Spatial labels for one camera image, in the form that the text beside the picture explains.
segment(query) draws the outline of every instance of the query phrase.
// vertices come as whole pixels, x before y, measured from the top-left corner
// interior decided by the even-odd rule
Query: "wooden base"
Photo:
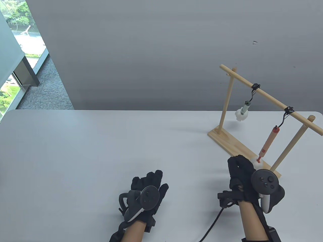
[[[252,152],[248,147],[246,147],[243,143],[233,137],[229,132],[227,132],[224,128],[221,129],[221,133],[218,134],[217,126],[215,129],[212,129],[207,135],[213,139],[219,146],[221,146],[226,152],[228,152],[231,156],[243,155],[247,159],[252,159],[257,155]],[[264,168],[270,169],[271,166],[268,165],[264,161]],[[281,177],[281,174],[277,171],[274,172],[278,178]]]

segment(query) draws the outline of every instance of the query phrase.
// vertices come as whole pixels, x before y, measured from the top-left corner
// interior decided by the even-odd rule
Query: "wooden stand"
[[[224,65],[220,65],[220,68],[227,72],[227,74],[230,76],[230,83],[229,83],[229,88],[227,92],[227,96],[225,99],[225,103],[223,106],[223,111],[222,111],[222,116],[221,116],[221,121],[219,126],[217,126],[215,129],[211,130],[207,135],[213,139],[219,146],[221,146],[226,152],[228,152],[231,156],[237,156],[237,155],[243,155],[247,159],[252,159],[254,157],[257,157],[257,155],[252,152],[249,148],[247,148],[244,144],[242,144],[239,140],[237,140],[235,137],[233,137],[229,132],[227,132],[225,129],[222,128],[224,119],[225,119],[225,114],[229,105],[229,100],[231,96],[231,91],[233,87],[233,82],[234,79],[237,79],[247,85],[248,87],[251,88],[253,85],[251,82],[248,80],[244,79],[242,76],[238,75],[236,73],[236,68],[234,69],[229,69],[228,67]],[[256,92],[265,98],[267,98],[270,102],[274,103],[281,109],[287,108],[287,106],[274,97],[270,96],[260,88],[256,89]],[[264,168],[269,169],[273,171],[278,178],[280,178],[281,174],[279,174],[276,169],[278,165],[283,161],[283,159],[287,156],[287,154],[290,152],[290,150],[294,147],[296,142],[301,138],[301,136],[305,133],[307,128],[310,128],[314,130],[316,133],[319,135],[323,136],[323,129],[312,123],[315,119],[315,116],[310,115],[308,119],[303,117],[297,112],[293,112],[290,114],[292,117],[303,123],[303,126],[299,129],[299,131],[295,134],[294,138],[290,141],[290,143],[287,145],[285,150],[282,152],[282,154],[279,156],[277,161],[274,163],[274,165],[271,167],[269,164],[264,162]]]

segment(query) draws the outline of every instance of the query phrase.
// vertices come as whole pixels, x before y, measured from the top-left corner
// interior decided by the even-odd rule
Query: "white ball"
[[[257,157],[252,158],[250,161],[251,161],[251,163],[254,165],[254,168],[255,168],[256,170],[263,169],[263,168],[264,168],[264,161],[263,161],[263,160],[262,160],[262,158],[261,158],[261,159],[260,159],[260,163],[258,163],[257,159],[258,159],[258,156],[257,156]]]
[[[235,117],[237,118],[237,120],[240,122],[240,121],[243,121],[245,120],[247,117],[248,117],[248,110],[244,113],[244,114],[241,114],[241,109],[238,109],[234,114],[235,114]]]

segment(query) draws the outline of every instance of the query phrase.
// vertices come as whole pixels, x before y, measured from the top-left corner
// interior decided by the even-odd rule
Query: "tree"
[[[31,25],[33,29],[36,28],[35,21],[25,0],[0,0],[0,10],[5,18],[8,19],[8,24],[15,25],[16,30],[18,30],[18,26],[27,25]]]
[[[10,105],[10,101],[7,99],[8,97],[10,97],[9,93],[0,90],[0,106],[2,106],[4,109],[7,109],[7,107]]]

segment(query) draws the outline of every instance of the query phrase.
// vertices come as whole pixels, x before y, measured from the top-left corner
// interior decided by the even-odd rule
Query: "hand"
[[[243,191],[245,201],[257,203],[259,194],[251,185],[251,175],[256,171],[253,164],[244,156],[238,155],[228,159],[230,173],[230,189]]]
[[[134,177],[132,179],[131,190],[142,191],[147,186],[155,186],[157,189],[159,189],[159,201],[157,205],[152,210],[143,211],[142,213],[140,213],[137,216],[137,220],[147,223],[151,219],[151,217],[156,214],[168,190],[168,185],[161,185],[161,181],[162,171],[160,170],[155,171],[155,173],[149,172],[147,176],[143,178]]]

